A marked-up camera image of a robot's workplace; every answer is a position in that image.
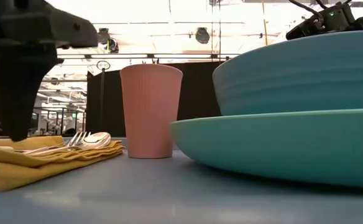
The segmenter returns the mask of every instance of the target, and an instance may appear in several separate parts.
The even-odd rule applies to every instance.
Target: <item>teal bowl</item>
[[[170,128],[184,154],[211,167],[363,187],[363,109],[199,118]]]
[[[223,115],[363,108],[363,31],[252,50],[220,65],[213,83]]]

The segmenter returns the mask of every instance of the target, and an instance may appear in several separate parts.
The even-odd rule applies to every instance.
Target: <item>black wall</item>
[[[177,120],[220,116],[214,93],[212,73],[219,62],[167,64],[183,72]],[[124,137],[125,124],[122,87],[119,70],[104,74],[103,128],[99,127],[101,74],[88,74],[88,104],[86,129],[106,131],[114,137]]]

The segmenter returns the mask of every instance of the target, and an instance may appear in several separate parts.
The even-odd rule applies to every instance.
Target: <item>ceiling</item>
[[[286,31],[300,23],[302,16],[311,16],[287,0],[265,0],[265,16],[259,0],[224,0],[220,6],[214,7],[208,0],[95,0],[78,5],[75,0],[47,1],[58,9],[90,20],[97,30],[108,28],[111,37],[119,44],[119,54],[116,55],[108,54],[105,47],[58,50],[59,57],[65,58],[65,61],[48,73],[41,89],[63,92],[41,94],[67,96],[75,102],[85,100],[81,91],[86,91],[86,82],[54,85],[47,80],[86,80],[88,71],[93,74],[100,72],[96,68],[100,60],[108,61],[111,70],[142,61],[151,63],[152,59],[146,58],[147,54],[155,54],[160,63],[207,61],[211,60],[211,54],[233,57],[266,44],[284,41]],[[362,7],[352,10],[356,17],[363,16]],[[211,34],[208,44],[195,40],[198,27],[207,28]]]

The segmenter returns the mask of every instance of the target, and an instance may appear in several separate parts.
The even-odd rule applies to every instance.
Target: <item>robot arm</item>
[[[40,83],[57,48],[97,47],[93,25],[44,0],[0,0],[0,122],[13,141],[27,137]]]
[[[363,30],[363,17],[355,19],[350,5],[351,0],[344,3],[338,2],[336,5],[326,7],[321,0],[316,0],[324,9],[320,12],[298,3],[295,0],[289,0],[291,3],[306,9],[313,13],[313,16],[301,24],[294,27],[286,34],[287,40],[308,37],[311,35],[327,34],[331,32],[346,32],[353,30]]]

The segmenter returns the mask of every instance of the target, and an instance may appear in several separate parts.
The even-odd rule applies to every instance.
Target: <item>ribbed cup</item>
[[[177,120],[183,73],[157,64],[121,70],[128,155],[156,159],[172,156],[169,123]]]

